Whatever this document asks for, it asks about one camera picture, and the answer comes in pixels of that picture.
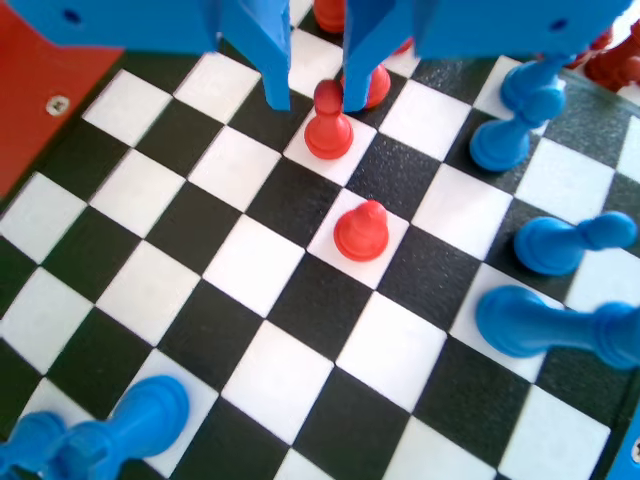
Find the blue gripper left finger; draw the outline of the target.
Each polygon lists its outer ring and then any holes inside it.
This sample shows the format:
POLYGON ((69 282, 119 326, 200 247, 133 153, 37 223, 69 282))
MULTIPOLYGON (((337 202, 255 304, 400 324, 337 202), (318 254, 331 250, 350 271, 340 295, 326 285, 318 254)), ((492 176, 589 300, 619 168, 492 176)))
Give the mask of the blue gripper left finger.
POLYGON ((261 73, 267 103, 290 109, 290 2, 222 1, 221 33, 261 73))

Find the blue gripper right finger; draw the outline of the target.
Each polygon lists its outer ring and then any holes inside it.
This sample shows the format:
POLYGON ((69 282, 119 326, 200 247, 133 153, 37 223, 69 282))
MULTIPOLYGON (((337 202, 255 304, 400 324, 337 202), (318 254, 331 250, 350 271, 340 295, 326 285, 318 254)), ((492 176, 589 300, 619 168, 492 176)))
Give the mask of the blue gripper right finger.
POLYGON ((367 103, 375 68, 412 35, 413 2, 348 0, 343 41, 345 112, 367 103))

